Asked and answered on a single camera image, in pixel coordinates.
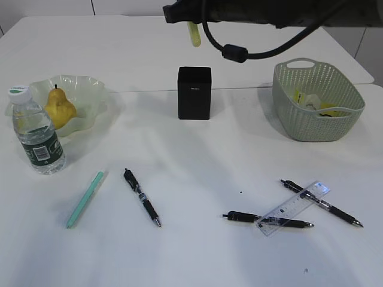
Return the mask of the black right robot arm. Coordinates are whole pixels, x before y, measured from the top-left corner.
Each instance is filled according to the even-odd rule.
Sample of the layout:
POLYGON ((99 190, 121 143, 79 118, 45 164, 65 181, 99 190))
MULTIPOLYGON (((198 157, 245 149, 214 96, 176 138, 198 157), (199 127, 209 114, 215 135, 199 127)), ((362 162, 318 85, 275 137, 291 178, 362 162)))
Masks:
POLYGON ((382 27, 382 1, 249 0, 206 1, 206 20, 273 25, 278 29, 306 27, 337 12, 323 26, 382 27))

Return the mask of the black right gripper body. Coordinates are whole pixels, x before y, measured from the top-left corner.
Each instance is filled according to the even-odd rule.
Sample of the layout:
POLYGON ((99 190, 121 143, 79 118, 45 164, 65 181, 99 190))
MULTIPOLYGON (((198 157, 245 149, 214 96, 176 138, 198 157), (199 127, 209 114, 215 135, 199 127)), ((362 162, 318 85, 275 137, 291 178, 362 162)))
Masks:
POLYGON ((162 7, 163 15, 167 23, 193 22, 202 23, 202 4, 206 4, 208 9, 208 1, 201 0, 180 0, 171 5, 162 7))

